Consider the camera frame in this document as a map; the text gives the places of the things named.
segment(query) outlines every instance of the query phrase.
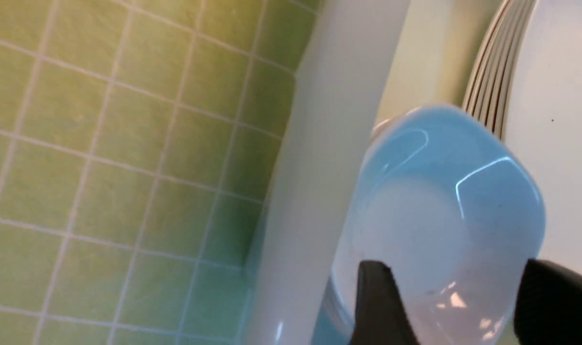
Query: white pipe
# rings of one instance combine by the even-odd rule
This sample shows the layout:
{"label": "white pipe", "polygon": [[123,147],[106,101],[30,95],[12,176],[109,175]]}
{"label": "white pipe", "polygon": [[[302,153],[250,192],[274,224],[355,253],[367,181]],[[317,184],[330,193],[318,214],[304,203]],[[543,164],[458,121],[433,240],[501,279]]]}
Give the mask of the white pipe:
{"label": "white pipe", "polygon": [[308,345],[410,0],[328,0],[297,73],[244,343]]}

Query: light blue bowl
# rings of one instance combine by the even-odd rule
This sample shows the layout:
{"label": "light blue bowl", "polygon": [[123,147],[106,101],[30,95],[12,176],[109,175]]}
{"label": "light blue bowl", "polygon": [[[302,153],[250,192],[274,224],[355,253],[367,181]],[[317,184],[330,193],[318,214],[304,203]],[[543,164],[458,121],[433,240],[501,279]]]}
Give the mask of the light blue bowl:
{"label": "light blue bowl", "polygon": [[495,343],[544,231],[540,192],[499,140],[455,107],[416,109],[367,150],[332,267],[341,307],[325,311],[347,336],[358,263],[376,259],[421,343]]}

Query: black object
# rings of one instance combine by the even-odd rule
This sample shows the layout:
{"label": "black object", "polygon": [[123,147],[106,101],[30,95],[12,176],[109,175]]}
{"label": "black object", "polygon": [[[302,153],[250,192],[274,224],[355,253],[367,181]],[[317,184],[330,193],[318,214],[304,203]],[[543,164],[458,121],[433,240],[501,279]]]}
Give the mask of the black object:
{"label": "black object", "polygon": [[582,345],[582,276],[545,260],[525,265],[514,312],[522,345]]}
{"label": "black object", "polygon": [[[359,264],[350,345],[419,345],[391,269]],[[521,278],[514,334],[521,345],[582,345],[582,276],[545,260],[528,260]]]}
{"label": "black object", "polygon": [[359,264],[354,319],[350,345],[419,345],[391,269],[382,262]]}

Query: tile wall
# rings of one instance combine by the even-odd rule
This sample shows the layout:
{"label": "tile wall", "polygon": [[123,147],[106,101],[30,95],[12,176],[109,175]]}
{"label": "tile wall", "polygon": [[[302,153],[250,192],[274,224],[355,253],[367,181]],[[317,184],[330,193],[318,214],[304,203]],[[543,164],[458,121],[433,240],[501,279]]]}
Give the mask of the tile wall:
{"label": "tile wall", "polygon": [[223,345],[319,0],[0,0],[0,344]]}

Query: grout line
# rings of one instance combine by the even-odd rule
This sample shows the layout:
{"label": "grout line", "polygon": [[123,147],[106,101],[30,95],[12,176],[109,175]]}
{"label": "grout line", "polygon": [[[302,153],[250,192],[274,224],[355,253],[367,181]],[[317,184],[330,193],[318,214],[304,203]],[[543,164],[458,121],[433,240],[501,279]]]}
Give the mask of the grout line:
{"label": "grout line", "polygon": [[[200,4],[199,4],[199,13],[197,13],[197,18],[195,20],[196,26],[199,25],[199,22],[201,21],[201,17],[203,15],[204,8],[205,8],[205,0],[201,0]],[[138,11],[139,10],[138,7],[136,6],[135,0],[131,1],[131,7],[129,7],[129,10],[130,11]],[[121,293],[120,293],[120,299],[119,299],[118,305],[116,306],[116,312],[114,314],[114,321],[113,321],[113,325],[112,325],[112,330],[111,330],[110,335],[107,339],[108,345],[112,345],[112,343],[113,343],[114,334],[116,332],[116,325],[118,324],[118,319],[120,318],[120,313],[121,313],[121,310],[123,308],[124,301],[125,301],[125,295],[126,295],[126,292],[128,290],[129,282],[131,281],[131,277],[133,276],[133,271],[135,269],[137,254],[139,252],[139,248],[140,248],[140,245],[142,243],[142,238],[144,238],[144,232],[146,231],[147,220],[148,220],[148,217],[150,216],[150,212],[151,212],[152,205],[153,205],[153,202],[155,199],[155,195],[157,193],[157,188],[159,186],[159,181],[162,178],[162,170],[163,170],[163,166],[165,164],[166,155],[167,155],[168,150],[170,148],[171,137],[172,137],[172,133],[174,131],[174,125],[176,122],[176,118],[177,118],[179,111],[180,111],[180,108],[181,108],[182,94],[184,93],[186,77],[188,76],[188,71],[189,71],[189,68],[191,66],[191,62],[193,60],[193,53],[195,51],[196,42],[197,42],[197,38],[195,37],[195,35],[192,35],[191,42],[190,42],[188,48],[186,49],[186,59],[185,59],[184,67],[182,68],[180,85],[178,86],[178,91],[176,93],[176,97],[174,100],[174,111],[172,113],[172,116],[170,119],[170,124],[168,126],[167,133],[165,136],[165,144],[163,146],[161,156],[159,157],[159,165],[157,166],[157,173],[155,175],[155,181],[152,184],[150,196],[148,197],[148,202],[146,203],[146,210],[144,210],[144,218],[142,219],[142,225],[140,227],[139,234],[137,236],[137,241],[135,244],[135,248],[133,250],[133,254],[131,255],[131,261],[129,262],[129,269],[127,271],[127,275],[125,277],[125,282],[123,283],[123,288],[122,288]],[[182,323],[179,324],[178,329],[174,333],[174,335],[176,336],[176,342],[178,342],[177,339],[179,339],[181,331],[182,331]]]}
{"label": "grout line", "polygon": [[12,314],[19,314],[19,315],[24,315],[24,316],[39,317],[39,315],[40,315],[40,313],[38,313],[36,311],[28,311],[28,310],[22,310],[22,309],[6,307],[6,306],[0,306],[0,311],[1,312],[11,312]]}
{"label": "grout line", "polygon": [[[30,50],[26,50],[26,49],[22,48],[21,46],[16,46],[16,45],[11,44],[11,43],[6,42],[6,41],[0,40],[0,46],[5,46],[6,48],[16,50],[17,52],[21,52],[21,53],[27,54],[27,55],[32,56],[32,57],[37,56],[37,53],[35,53],[35,52],[31,52]],[[133,85],[129,85],[128,83],[123,83],[122,81],[115,80],[111,77],[103,76],[102,74],[98,74],[96,72],[91,72],[90,70],[87,70],[87,69],[84,69],[84,68],[81,68],[78,66],[74,66],[70,63],[67,63],[67,62],[59,60],[59,59],[54,59],[52,57],[41,57],[41,59],[42,59],[42,61],[50,63],[51,65],[55,65],[55,66],[58,66],[61,68],[66,68],[69,70],[73,70],[74,72],[79,72],[79,73],[85,74],[89,77],[93,77],[93,78],[100,79],[102,81],[106,81],[108,83],[113,83],[116,86],[124,87],[126,89],[131,90],[131,91],[134,91],[134,92],[137,92],[140,94],[144,94],[146,96],[150,96],[150,97],[155,98],[156,100],[159,100],[162,102],[172,103],[174,105],[177,104],[177,101],[172,100],[171,98],[167,98],[165,96],[161,96],[160,94],[155,94],[154,92],[150,92],[148,90],[144,90],[144,89],[135,87]],[[232,124],[235,123],[234,120],[232,120],[231,118],[229,118],[227,116],[219,115],[219,114],[216,114],[214,112],[207,111],[206,109],[201,109],[199,107],[195,107],[194,105],[181,103],[178,106],[181,107],[182,109],[188,109],[190,111],[199,112],[203,115],[211,116],[211,117],[216,118],[216,119],[221,120],[221,121],[225,121],[225,122],[232,123]],[[250,124],[245,124],[241,121],[236,121],[236,122],[238,123],[238,125],[240,125],[242,127],[250,128],[250,129],[253,129],[254,131],[258,131],[258,132],[263,133],[265,135],[271,136],[272,138],[282,140],[282,136],[277,135],[275,133],[271,133],[269,131],[266,131],[264,129],[260,129],[260,128],[255,127],[255,126],[250,125]]]}
{"label": "grout line", "polygon": [[82,325],[94,325],[94,326],[109,326],[108,322],[103,321],[92,321],[86,319],[79,319],[78,317],[71,316],[61,316],[61,315],[46,315],[46,319],[51,319],[55,321],[71,322],[71,323],[81,323]]}
{"label": "grout line", "polygon": [[114,80],[116,78],[116,73],[118,72],[118,66],[120,65],[120,57],[123,54],[123,50],[125,48],[125,43],[127,41],[127,37],[129,35],[129,29],[131,28],[131,18],[133,17],[133,13],[129,9],[126,15],[125,24],[120,36],[120,42],[118,43],[118,48],[116,48],[116,55],[114,57],[114,63],[112,67],[111,78],[108,82],[107,89],[105,90],[105,96],[103,100],[103,104],[101,105],[100,113],[97,118],[97,124],[95,127],[95,131],[93,134],[93,139],[91,140],[91,144],[89,147],[89,155],[87,157],[87,161],[84,164],[84,168],[82,169],[82,174],[80,175],[80,182],[78,184],[78,190],[76,191],[76,195],[74,196],[74,201],[72,202],[71,211],[69,214],[69,221],[66,228],[66,235],[63,237],[63,242],[61,243],[61,247],[59,248],[59,253],[57,260],[55,262],[54,269],[52,271],[52,276],[50,277],[50,282],[48,283],[48,288],[46,290],[46,298],[44,299],[44,305],[42,307],[42,316],[39,318],[37,323],[37,329],[33,336],[33,345],[39,345],[39,338],[42,333],[42,329],[44,327],[44,321],[48,314],[48,309],[50,308],[50,301],[52,300],[52,293],[54,292],[54,288],[57,282],[57,277],[61,270],[61,265],[63,264],[63,259],[65,258],[65,253],[67,252],[67,247],[69,244],[70,236],[68,234],[72,234],[74,230],[74,224],[76,223],[76,215],[78,214],[78,205],[82,199],[82,193],[84,191],[87,177],[89,175],[89,170],[91,166],[91,162],[93,161],[91,157],[93,157],[95,148],[97,146],[97,140],[99,139],[99,135],[101,132],[101,127],[103,126],[104,118],[105,118],[105,111],[107,110],[110,97],[112,95],[112,91],[114,88]]}
{"label": "grout line", "polygon": [[[55,145],[55,144],[50,144],[49,142],[45,142],[43,140],[33,139],[33,138],[29,138],[29,137],[22,136],[22,135],[17,135],[17,134],[14,134],[12,132],[9,132],[9,131],[4,131],[3,129],[0,129],[0,135],[7,136],[7,137],[9,137],[11,139],[16,139],[16,140],[20,140],[20,141],[24,141],[24,142],[29,142],[30,144],[47,147],[49,149],[53,149],[53,150],[57,150],[57,151],[65,152],[65,153],[70,153],[72,155],[77,155],[77,156],[82,157],[84,159],[88,159],[88,160],[95,161],[97,163],[104,163],[104,164],[108,164],[108,165],[112,165],[112,166],[117,166],[119,168],[124,168],[124,169],[127,169],[127,170],[135,171],[137,173],[146,174],[146,175],[149,175],[149,176],[156,176],[157,175],[157,173],[155,173],[155,172],[152,172],[150,170],[146,170],[146,169],[143,169],[143,168],[138,168],[137,166],[132,166],[132,165],[129,165],[129,164],[126,164],[126,163],[120,163],[120,162],[113,161],[113,160],[110,160],[110,159],[105,159],[103,157],[97,157],[97,156],[89,155],[88,153],[84,153],[82,151],[68,149],[67,147],[63,147],[63,146],[59,146],[59,145]],[[234,197],[236,199],[242,199],[242,200],[246,200],[246,201],[251,201],[252,203],[256,203],[256,204],[259,204],[259,205],[262,204],[262,201],[259,200],[259,199],[251,198],[249,196],[243,196],[243,195],[236,194],[236,193],[233,193],[233,192],[227,192],[225,190],[218,190],[218,189],[216,189],[216,188],[214,188],[212,186],[203,185],[203,184],[199,184],[199,183],[193,183],[193,182],[188,181],[188,180],[179,179],[178,177],[173,177],[173,176],[168,176],[168,175],[161,175],[160,178],[161,179],[164,179],[166,181],[171,181],[173,183],[194,186],[195,188],[200,188],[200,189],[204,189],[204,190],[209,190],[211,192],[217,192],[217,193],[221,193],[223,195],[232,196],[232,197]]]}
{"label": "grout line", "polygon": [[[131,5],[125,3],[124,1],[119,1],[118,4],[120,4],[122,6],[125,6],[125,7],[131,7]],[[314,14],[316,13],[316,11],[314,11],[313,9],[310,9],[310,7],[307,7],[305,5],[300,5],[300,4],[296,3],[296,2],[294,2],[294,4],[300,6],[300,7],[304,8],[304,9],[308,9],[308,11],[310,11],[310,12],[312,12]],[[205,35],[204,33],[199,32],[199,30],[196,29],[197,28],[197,24],[195,25],[196,28],[190,28],[188,26],[184,26],[182,24],[178,24],[177,22],[174,22],[174,21],[172,21],[172,20],[170,20],[168,18],[162,17],[162,16],[160,16],[158,14],[155,14],[155,13],[152,13],[152,12],[147,11],[145,9],[142,9],[142,8],[140,8],[138,6],[133,6],[133,11],[135,11],[137,13],[140,13],[140,14],[143,14],[143,15],[146,15],[146,16],[154,19],[154,20],[158,20],[160,22],[163,22],[165,24],[168,24],[169,26],[172,26],[174,28],[180,29],[182,31],[186,31],[186,32],[192,33],[196,37],[199,37],[201,39],[204,39],[204,40],[206,40],[208,42],[212,42],[214,44],[218,44],[219,46],[222,46],[223,48],[227,48],[229,50],[232,50],[233,52],[240,53],[242,55],[245,55],[245,56],[250,57],[250,58],[253,58],[253,59],[257,59],[258,61],[261,61],[263,63],[267,63],[267,64],[272,65],[272,66],[275,66],[275,67],[278,67],[278,68],[280,68],[282,70],[285,70],[286,72],[288,72],[290,74],[295,75],[295,72],[292,69],[290,69],[290,68],[288,68],[286,66],[280,65],[279,63],[276,63],[276,62],[271,61],[269,59],[266,59],[264,57],[259,57],[256,54],[255,49],[251,49],[250,52],[246,52],[245,50],[242,50],[240,48],[237,48],[236,46],[232,46],[231,44],[225,43],[225,42],[223,42],[221,40],[218,40],[218,39],[216,39],[214,37],[210,37],[208,35]]]}
{"label": "grout line", "polygon": [[298,2],[297,0],[288,0],[288,2],[290,2],[291,4],[301,7],[302,9],[317,15],[319,13],[319,10],[313,9],[312,7],[308,6],[308,5],[304,5],[301,2]]}
{"label": "grout line", "polygon": [[[251,47],[251,58],[249,60],[249,65],[246,69],[246,74],[244,76],[244,83],[242,86],[242,92],[240,94],[240,102],[238,105],[238,111],[236,113],[236,118],[234,119],[234,126],[233,129],[231,131],[231,137],[229,138],[229,146],[227,147],[227,153],[225,154],[225,159],[223,160],[223,169],[222,169],[222,173],[221,176],[218,179],[218,186],[217,189],[221,190],[222,186],[223,186],[223,182],[225,181],[225,175],[227,174],[227,166],[229,163],[229,158],[231,157],[231,152],[234,146],[234,142],[236,139],[236,133],[238,132],[238,120],[240,118],[240,115],[242,113],[242,108],[243,108],[243,104],[246,100],[246,94],[247,94],[247,89],[249,86],[249,81],[251,80],[251,75],[252,75],[252,69],[253,69],[253,63],[254,63],[254,52],[256,51],[256,47],[257,44],[259,42],[259,39],[261,37],[261,31],[262,31],[262,27],[263,27],[263,18],[265,17],[265,13],[266,13],[266,8],[267,7],[267,0],[262,0],[262,8],[261,8],[261,13],[259,14],[259,19],[258,19],[258,24],[257,24],[257,29],[256,29],[256,33],[254,35],[254,40],[252,42],[252,47]],[[184,307],[182,308],[182,318],[181,318],[181,323],[180,323],[180,327],[178,328],[179,331],[182,329],[185,320],[186,320],[186,313],[188,312],[188,308],[191,304],[191,299],[193,297],[193,291],[194,291],[194,287],[195,287],[195,280],[197,278],[197,272],[199,271],[199,264],[202,261],[203,255],[204,255],[204,251],[205,251],[205,244],[207,242],[207,238],[208,235],[210,234],[210,229],[212,228],[212,222],[214,220],[214,213],[216,212],[216,208],[218,205],[218,201],[219,201],[219,197],[220,197],[221,193],[217,193],[216,196],[214,197],[214,202],[212,203],[212,209],[210,210],[210,214],[208,215],[208,221],[207,224],[205,226],[205,233],[204,233],[204,237],[201,239],[201,244],[199,245],[199,254],[197,256],[197,264],[195,265],[195,269],[193,269],[193,275],[191,277],[191,284],[188,288],[188,293],[186,294],[186,300],[184,303]],[[176,345],[180,344],[180,338],[176,337]]]}
{"label": "grout line", "polygon": [[[17,228],[21,228],[21,229],[38,231],[38,232],[52,234],[52,235],[61,236],[61,237],[67,236],[67,237],[75,239],[75,240],[81,240],[81,241],[91,242],[91,243],[100,244],[100,245],[107,245],[108,247],[124,249],[125,251],[132,251],[135,248],[133,245],[129,245],[129,244],[122,244],[122,243],[116,243],[113,241],[100,240],[98,238],[94,238],[94,237],[90,237],[90,236],[84,236],[84,235],[74,234],[74,233],[67,233],[66,231],[62,231],[62,230],[48,229],[45,227],[39,227],[37,225],[32,225],[29,223],[23,223],[22,221],[0,218],[0,224],[11,225],[13,227],[17,227]],[[157,257],[173,258],[173,259],[189,261],[189,262],[196,262],[197,261],[196,258],[185,257],[182,255],[176,255],[176,254],[165,253],[165,252],[160,252],[160,251],[151,251],[149,249],[138,249],[138,252],[148,254],[148,255],[157,256]],[[231,269],[232,271],[241,271],[243,269],[242,266],[232,266],[229,264],[219,264],[217,262],[210,262],[210,261],[206,261],[206,260],[201,260],[201,263],[206,264],[208,266]]]}
{"label": "grout line", "polygon": [[[205,12],[205,7],[207,6],[207,0],[201,0],[199,2],[199,13],[197,13],[197,18],[195,19],[195,27],[199,28],[200,24],[201,24],[201,19],[203,18],[204,12]],[[197,35],[199,35],[199,31],[195,30],[194,31],[194,35],[193,35],[193,40],[191,41],[191,53],[190,55],[193,54],[193,46],[196,44],[195,42],[197,41]],[[225,164],[223,163],[223,167],[221,168],[221,175],[223,175],[225,173]],[[216,190],[220,190],[220,184],[217,186]],[[216,200],[218,196],[218,192],[216,192],[215,196],[214,196],[214,200]],[[208,214],[208,223],[209,223],[209,218],[212,216],[212,213],[214,213],[214,202],[212,203],[212,209],[210,210],[210,214]],[[180,321],[178,322],[178,328],[176,328],[176,337],[175,337],[175,345],[180,345],[181,342],[181,333],[182,333],[182,328],[184,327],[184,323],[186,321],[186,307],[188,306],[188,300],[190,299],[191,296],[191,291],[193,290],[193,287],[195,286],[195,272],[197,271],[198,267],[199,267],[199,258],[201,258],[201,246],[199,247],[199,254],[197,254],[197,260],[195,261],[195,265],[193,268],[193,273],[191,275],[191,281],[189,283],[189,287],[188,287],[188,291],[186,292],[186,296],[184,298],[185,303],[184,306],[182,308],[182,313],[181,313],[181,318]]]}
{"label": "grout line", "polygon": [[[17,314],[22,316],[31,316],[31,317],[42,317],[43,314],[41,312],[35,312],[30,310],[21,310],[19,308],[13,308],[8,306],[1,306],[0,305],[0,312],[8,312],[11,314]],[[78,317],[70,317],[70,316],[61,316],[61,315],[54,315],[48,314],[45,316],[46,319],[61,321],[61,322],[70,322],[70,323],[79,323],[82,325],[96,325],[96,326],[103,326],[103,327],[111,327],[111,322],[103,322],[103,321],[93,321],[87,319],[80,319]],[[148,327],[140,327],[134,325],[126,325],[126,324],[118,324],[118,328],[126,329],[126,330],[133,330],[138,332],[147,332],[151,334],[165,334],[165,335],[176,335],[174,331],[168,330],[160,330],[157,328],[148,328]],[[181,337],[188,338],[188,339],[201,339],[201,340],[208,340],[208,341],[223,341],[223,342],[231,342],[232,339],[227,338],[218,338],[218,337],[210,337],[210,336],[198,336],[196,334],[181,334]]]}
{"label": "grout line", "polygon": [[16,51],[21,52],[23,54],[29,55],[30,57],[37,58],[37,52],[32,52],[31,50],[25,49],[22,46],[17,46],[15,44],[10,43],[10,42],[6,42],[2,39],[0,39],[0,46],[5,46],[6,48],[10,48],[12,50],[16,50]]}
{"label": "grout line", "polygon": [[[52,34],[52,26],[54,24],[54,18],[57,15],[57,10],[59,7],[59,0],[53,0],[50,3],[50,7],[48,8],[48,14],[46,16],[46,23],[44,24],[44,30],[42,32],[42,38],[37,46],[37,52],[35,53],[35,62],[33,63],[33,67],[31,70],[31,74],[29,75],[29,81],[27,86],[24,90],[24,95],[21,101],[21,107],[19,109],[18,115],[16,117],[16,121],[14,124],[14,128],[12,133],[15,135],[19,134],[22,129],[22,124],[24,117],[26,116],[26,111],[29,107],[31,102],[33,90],[35,89],[35,85],[37,84],[37,79],[39,77],[39,71],[42,67],[42,59],[44,56],[44,52],[48,47],[48,40],[50,39],[50,35]],[[8,145],[8,151],[6,153],[6,157],[3,161],[3,165],[1,167],[0,172],[0,200],[3,188],[6,184],[6,179],[8,178],[8,174],[10,171],[10,166],[12,165],[12,161],[14,158],[14,154],[16,153],[18,146],[18,140],[11,139],[10,144]]]}
{"label": "grout line", "polygon": [[242,336],[243,330],[246,328],[246,323],[249,318],[249,310],[252,304],[252,289],[248,288],[246,290],[246,295],[244,297],[244,306],[242,307],[242,316],[240,316],[240,322],[238,323],[238,330],[236,331],[236,337],[234,338],[234,345],[241,345],[243,343]]}

